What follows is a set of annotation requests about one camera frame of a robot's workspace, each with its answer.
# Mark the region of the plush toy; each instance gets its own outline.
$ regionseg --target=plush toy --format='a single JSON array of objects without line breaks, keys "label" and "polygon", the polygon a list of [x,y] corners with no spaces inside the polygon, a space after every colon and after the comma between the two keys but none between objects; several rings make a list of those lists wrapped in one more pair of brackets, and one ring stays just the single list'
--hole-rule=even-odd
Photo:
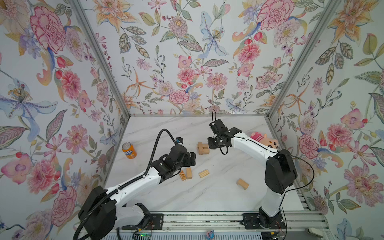
[{"label": "plush toy", "polygon": [[267,138],[266,134],[263,135],[259,132],[254,132],[251,134],[251,138],[253,140],[256,140],[259,143],[267,146],[267,147],[271,147],[271,148],[275,148],[275,149],[277,149],[279,147],[278,141],[276,139]]}]

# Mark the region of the flower illustration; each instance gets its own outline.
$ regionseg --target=flower illustration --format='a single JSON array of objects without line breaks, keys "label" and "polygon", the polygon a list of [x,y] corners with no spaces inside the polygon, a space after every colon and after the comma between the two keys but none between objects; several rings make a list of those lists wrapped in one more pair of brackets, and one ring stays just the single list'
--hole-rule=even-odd
[{"label": "flower illustration", "polygon": [[331,124],[328,127],[327,137],[336,147],[343,147],[353,140],[352,132],[341,124]]},{"label": "flower illustration", "polygon": [[273,85],[274,83],[278,82],[282,77],[282,74],[276,74],[272,71],[267,71],[266,73],[264,73],[263,76],[259,76],[256,78],[256,89],[267,88]]},{"label": "flower illustration", "polygon": [[29,192],[38,194],[40,190],[47,190],[53,181],[55,172],[51,161],[37,162],[31,170],[31,177],[28,178]]},{"label": "flower illustration", "polygon": [[228,78],[222,73],[215,73],[215,75],[212,74],[207,78],[206,85],[208,87],[212,87],[216,91],[219,91],[227,84],[227,79]]},{"label": "flower illustration", "polygon": [[313,118],[304,118],[300,122],[301,131],[307,135],[313,135],[317,127],[317,120]]},{"label": "flower illustration", "polygon": [[344,115],[340,121],[350,129],[359,129],[364,127],[360,110],[358,108],[353,109],[348,114]]},{"label": "flower illustration", "polygon": [[195,72],[192,70],[192,68],[183,68],[180,70],[177,78],[182,82],[188,83],[195,78]]},{"label": "flower illustration", "polygon": [[81,60],[83,56],[83,45],[79,33],[73,28],[67,28],[65,32],[65,46],[73,54],[77,60]]},{"label": "flower illustration", "polygon": [[215,52],[219,56],[229,55],[229,53],[225,51],[225,48],[223,48],[217,43],[224,36],[224,27],[221,26],[218,30],[214,29],[211,33],[210,32],[211,24],[212,24],[212,20],[209,14],[206,12],[202,12],[200,31],[203,34],[202,40],[207,44],[207,49],[205,50],[204,53],[197,56],[198,58],[207,58],[211,50],[215,50]]},{"label": "flower illustration", "polygon": [[53,208],[51,210],[53,225],[60,227],[65,223],[73,213],[75,200],[76,190],[73,187],[68,186],[65,191],[59,192],[59,196],[53,202]]},{"label": "flower illustration", "polygon": [[93,2],[96,3],[93,11],[97,12],[97,25],[109,22],[120,33],[121,22],[139,22],[137,18],[128,12],[133,4],[125,0],[93,0]]},{"label": "flower illustration", "polygon": [[169,95],[169,100],[175,104],[185,103],[189,100],[189,93],[186,93],[185,90],[179,89]]},{"label": "flower illustration", "polygon": [[24,33],[28,28],[29,9],[23,0],[3,0],[0,6],[0,25],[8,32]]},{"label": "flower illustration", "polygon": [[253,62],[258,56],[260,56],[260,48],[256,43],[250,43],[245,45],[237,57],[241,63]]},{"label": "flower illustration", "polygon": [[254,64],[253,63],[245,63],[243,64],[238,70],[237,75],[243,75],[244,77],[248,77],[253,69]]},{"label": "flower illustration", "polygon": [[332,43],[344,35],[352,41],[360,42],[360,26],[372,22],[369,12],[378,3],[376,0],[345,1],[344,9],[338,12],[338,16],[327,27],[336,29]]},{"label": "flower illustration", "polygon": [[367,163],[369,163],[370,165],[375,166],[376,163],[368,158],[368,157],[375,157],[375,154],[368,153],[368,152],[364,153],[366,150],[368,150],[369,145],[364,145],[361,148],[359,148],[359,144],[360,144],[359,141],[355,141],[355,147],[352,147],[350,144],[347,144],[349,149],[352,152],[356,153],[355,155],[353,155],[353,158],[356,159],[357,157],[360,157],[364,165],[367,165]]},{"label": "flower illustration", "polygon": [[96,99],[99,100],[99,102],[103,103],[103,106],[106,107],[108,105],[108,84],[107,81],[104,79],[102,83],[98,83],[96,85],[97,87],[97,96]]},{"label": "flower illustration", "polygon": [[294,7],[291,0],[267,0],[257,15],[256,23],[261,23],[261,29],[277,28],[288,20]]},{"label": "flower illustration", "polygon": [[76,99],[81,91],[80,78],[72,71],[65,71],[61,77],[61,87],[66,96]]},{"label": "flower illustration", "polygon": [[1,172],[12,182],[22,184],[26,180],[32,167],[32,162],[28,154],[23,154],[19,159],[8,162],[1,168]]},{"label": "flower illustration", "polygon": [[319,155],[317,149],[319,145],[316,143],[316,139],[310,135],[304,134],[299,138],[300,151],[305,154],[309,159],[313,159]]},{"label": "flower illustration", "polygon": [[274,45],[281,45],[293,39],[297,30],[300,28],[300,22],[296,19],[290,19],[280,25],[275,30],[275,37],[273,38]]},{"label": "flower illustration", "polygon": [[192,63],[192,59],[189,59],[187,58],[186,56],[182,56],[180,55],[179,56],[179,63],[178,63],[178,67],[179,68],[189,68],[189,66],[191,65]]},{"label": "flower illustration", "polygon": [[24,239],[44,239],[51,230],[51,212],[49,210],[36,211],[28,219],[24,230]]},{"label": "flower illustration", "polygon": [[30,17],[31,28],[40,45],[54,52],[62,51],[65,45],[65,31],[60,18],[46,7],[35,7]]},{"label": "flower illustration", "polygon": [[66,148],[68,150],[72,149],[72,154],[77,154],[79,153],[79,148],[83,148],[88,146],[87,140],[88,140],[88,135],[87,130],[83,128],[83,125],[77,125],[72,126],[72,131],[68,130],[67,134],[69,137],[66,137]]},{"label": "flower illustration", "polygon": [[188,31],[187,22],[179,16],[172,18],[169,21],[168,26],[171,32],[173,32],[179,38],[183,37]]},{"label": "flower illustration", "polygon": [[380,193],[384,190],[382,183],[376,182],[379,177],[376,174],[368,176],[369,168],[367,165],[363,167],[353,166],[352,171],[344,170],[344,178],[349,181],[347,184],[347,194],[356,197],[359,203],[362,203],[364,197],[365,204],[374,207],[377,202],[383,203],[383,195]]},{"label": "flower illustration", "polygon": [[79,204],[84,204],[91,191],[92,179],[88,175],[84,175],[79,182],[79,187],[77,188],[77,202]]},{"label": "flower illustration", "polygon": [[0,109],[3,109],[7,118],[21,116],[26,118],[30,124],[30,133],[28,142],[32,142],[40,132],[40,127],[35,121],[38,113],[48,114],[56,109],[57,102],[42,101],[40,103],[31,103],[32,100],[28,86],[17,80],[13,80],[13,85],[8,85],[11,90],[8,94],[12,99],[0,95]]}]

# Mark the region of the green leaf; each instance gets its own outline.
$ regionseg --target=green leaf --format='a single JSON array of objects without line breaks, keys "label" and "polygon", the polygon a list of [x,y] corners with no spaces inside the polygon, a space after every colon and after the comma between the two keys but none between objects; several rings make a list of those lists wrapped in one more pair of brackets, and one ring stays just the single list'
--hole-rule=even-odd
[{"label": "green leaf", "polygon": [[381,72],[379,71],[369,71],[369,72],[365,72],[360,75],[357,75],[355,76],[355,78],[360,80],[365,80],[372,84],[380,84],[381,82],[380,75],[381,75]]},{"label": "green leaf", "polygon": [[175,38],[175,37],[176,37],[176,35],[173,32],[166,31],[166,33],[164,33],[164,35],[161,37],[160,42],[164,42],[164,41],[166,41],[168,39],[172,39],[172,38]]},{"label": "green leaf", "polygon": [[149,15],[148,13],[139,13],[141,18],[143,19],[144,23],[148,26],[153,26],[155,25],[155,21],[153,20],[153,17]]}]

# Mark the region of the white marble surface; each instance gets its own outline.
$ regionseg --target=white marble surface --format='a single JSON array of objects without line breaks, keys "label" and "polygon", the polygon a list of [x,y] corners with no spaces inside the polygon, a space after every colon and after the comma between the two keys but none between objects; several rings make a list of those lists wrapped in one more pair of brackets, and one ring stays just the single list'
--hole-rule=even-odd
[{"label": "white marble surface", "polygon": [[[264,117],[220,117],[228,127],[237,127],[247,135],[252,132],[271,133]],[[207,143],[213,136],[209,123],[211,116],[199,117],[132,117],[123,137],[131,142],[137,157],[128,159],[122,151],[116,156],[106,187],[117,185],[144,171],[157,134],[168,129],[174,138],[182,137],[189,152],[195,152],[196,165],[192,167],[193,178],[181,181],[177,175],[159,184],[151,191],[143,192],[128,204],[143,203],[150,211],[253,211],[258,210],[267,186],[264,182],[265,165],[238,149],[229,148],[227,155],[219,149],[208,155],[199,155],[197,143]],[[154,160],[168,154],[173,146],[170,137],[162,134]],[[199,172],[208,169],[204,178]],[[247,190],[236,184],[242,178],[249,184]],[[304,210],[296,191],[290,191],[282,204],[286,211]]]}]

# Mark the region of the orange lily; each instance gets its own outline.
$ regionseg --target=orange lily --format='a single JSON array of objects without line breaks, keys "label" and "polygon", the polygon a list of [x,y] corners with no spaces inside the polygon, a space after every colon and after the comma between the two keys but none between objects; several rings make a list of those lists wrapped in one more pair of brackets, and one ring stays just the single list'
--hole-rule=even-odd
[{"label": "orange lily", "polygon": [[148,81],[142,81],[142,82],[139,82],[139,76],[137,75],[136,69],[134,69],[134,70],[135,70],[135,75],[136,75],[136,82],[135,82],[134,84],[129,85],[129,86],[127,87],[127,90],[125,91],[124,94],[126,94],[126,93],[128,92],[129,88],[131,88],[131,87],[137,87],[137,89],[136,89],[136,93],[137,93],[137,90],[139,90],[139,94],[137,95],[136,98],[138,98],[139,95],[140,95],[140,91],[141,91],[141,90],[140,90],[140,86],[145,87],[145,88],[149,88],[149,89],[154,89],[154,88],[150,88],[150,87],[145,86],[145,85],[143,84],[143,83],[148,82]]},{"label": "orange lily", "polygon": [[300,97],[305,93],[305,91],[307,90],[307,88],[308,88],[309,85],[310,85],[310,84],[308,83],[308,85],[307,85],[307,87],[304,89],[304,91],[303,91],[302,93],[300,93],[300,95],[298,95],[298,96],[296,96],[295,94],[289,94],[288,96],[286,96],[286,98],[289,97],[289,96],[291,96],[291,100],[293,100],[293,102],[288,103],[288,105],[289,105],[289,104],[292,104],[292,105],[290,105],[289,107],[286,107],[285,109],[287,109],[287,108],[291,108],[291,107],[293,107],[293,106],[297,103],[297,105],[299,106],[299,112],[300,112],[301,115],[303,115],[303,114],[301,113],[300,102],[302,102],[302,103],[304,103],[304,104],[306,104],[306,103],[305,103]]}]

